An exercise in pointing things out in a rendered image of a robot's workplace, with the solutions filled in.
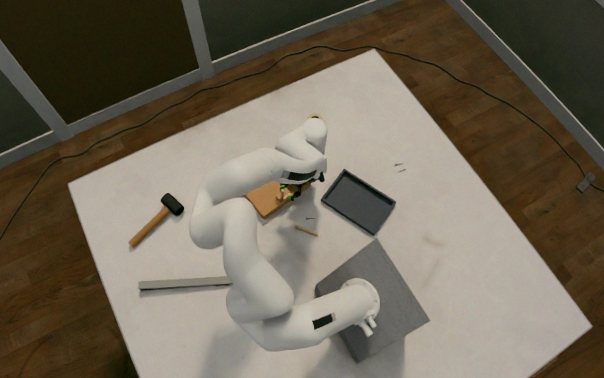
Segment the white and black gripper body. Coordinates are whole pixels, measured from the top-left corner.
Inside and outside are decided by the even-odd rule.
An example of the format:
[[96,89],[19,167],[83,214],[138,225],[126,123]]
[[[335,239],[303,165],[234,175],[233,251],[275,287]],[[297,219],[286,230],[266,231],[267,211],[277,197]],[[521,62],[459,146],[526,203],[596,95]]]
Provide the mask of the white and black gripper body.
[[[325,154],[324,154],[324,157],[325,157],[325,159],[326,159]],[[324,174],[327,172],[327,159],[325,160],[325,164],[324,164],[323,169],[322,169],[322,170],[321,170],[321,171],[320,171],[320,172],[319,172],[319,173],[318,173],[318,174],[317,174],[315,177],[313,177],[313,178],[314,178],[314,179],[318,179],[318,178],[319,178],[319,176],[320,176],[320,173],[321,173],[321,172],[323,172]]]

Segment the small wooden block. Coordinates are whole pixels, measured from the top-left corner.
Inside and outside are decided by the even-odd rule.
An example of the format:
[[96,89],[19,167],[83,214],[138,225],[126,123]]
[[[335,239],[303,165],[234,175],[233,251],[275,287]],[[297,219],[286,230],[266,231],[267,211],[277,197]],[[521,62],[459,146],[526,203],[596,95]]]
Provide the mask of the small wooden block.
[[283,200],[283,197],[284,197],[285,195],[287,195],[289,192],[290,192],[290,191],[289,191],[287,188],[285,188],[285,189],[284,189],[284,195],[282,195],[282,194],[281,194],[281,192],[280,192],[280,193],[278,193],[278,194],[276,195],[276,199],[277,199],[277,200],[280,202],[281,200]]

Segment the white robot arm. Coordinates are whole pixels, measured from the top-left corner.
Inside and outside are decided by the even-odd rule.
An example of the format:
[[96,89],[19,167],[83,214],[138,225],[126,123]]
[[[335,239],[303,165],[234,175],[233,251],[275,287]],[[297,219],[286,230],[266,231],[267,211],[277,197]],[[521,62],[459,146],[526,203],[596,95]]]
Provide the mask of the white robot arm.
[[369,337],[367,323],[377,326],[380,299],[363,279],[292,306],[291,288],[259,250],[255,209],[238,198],[271,181],[302,184],[315,177],[325,164],[327,132],[321,119],[307,119],[280,137],[275,150],[260,148],[208,172],[195,198],[191,240],[204,250],[223,246],[224,270],[234,284],[226,296],[229,315],[266,351],[313,347],[352,324]]

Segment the brown wooden board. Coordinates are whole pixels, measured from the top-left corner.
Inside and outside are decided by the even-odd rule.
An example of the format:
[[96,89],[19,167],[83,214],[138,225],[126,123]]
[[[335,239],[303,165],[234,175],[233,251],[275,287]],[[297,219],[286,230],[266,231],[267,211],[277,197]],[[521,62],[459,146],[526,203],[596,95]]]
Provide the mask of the brown wooden board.
[[[308,182],[301,187],[301,193],[308,189],[311,184]],[[247,194],[244,196],[247,200],[253,205],[256,211],[261,215],[261,217],[265,220],[274,212],[279,210],[289,201],[289,196],[294,192],[298,191],[298,187],[296,185],[289,184],[287,188],[290,192],[283,197],[283,200],[280,202],[276,199],[276,195],[281,192],[280,183],[278,182],[269,182]]]

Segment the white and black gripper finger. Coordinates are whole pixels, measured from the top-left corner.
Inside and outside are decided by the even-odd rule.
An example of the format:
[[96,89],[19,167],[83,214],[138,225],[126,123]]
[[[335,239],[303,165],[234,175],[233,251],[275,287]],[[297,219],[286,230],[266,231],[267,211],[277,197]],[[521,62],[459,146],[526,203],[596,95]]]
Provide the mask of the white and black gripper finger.
[[314,183],[316,180],[319,180],[320,182],[324,182],[324,181],[325,181],[325,178],[324,178],[323,172],[321,172],[321,173],[320,173],[320,176],[319,176],[319,178],[318,178],[318,179],[314,179],[314,178],[310,179],[310,180],[309,180],[309,183],[310,183],[310,184],[311,184],[312,182]]

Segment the dark green mallet with tan wooden handle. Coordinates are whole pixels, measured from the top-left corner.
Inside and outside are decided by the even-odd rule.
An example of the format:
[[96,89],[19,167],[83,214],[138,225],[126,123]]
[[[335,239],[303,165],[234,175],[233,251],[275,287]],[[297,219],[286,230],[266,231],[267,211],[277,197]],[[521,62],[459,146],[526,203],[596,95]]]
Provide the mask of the dark green mallet with tan wooden handle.
[[128,242],[133,248],[170,212],[175,216],[179,216],[185,209],[185,207],[170,193],[163,195],[161,203],[165,207]]

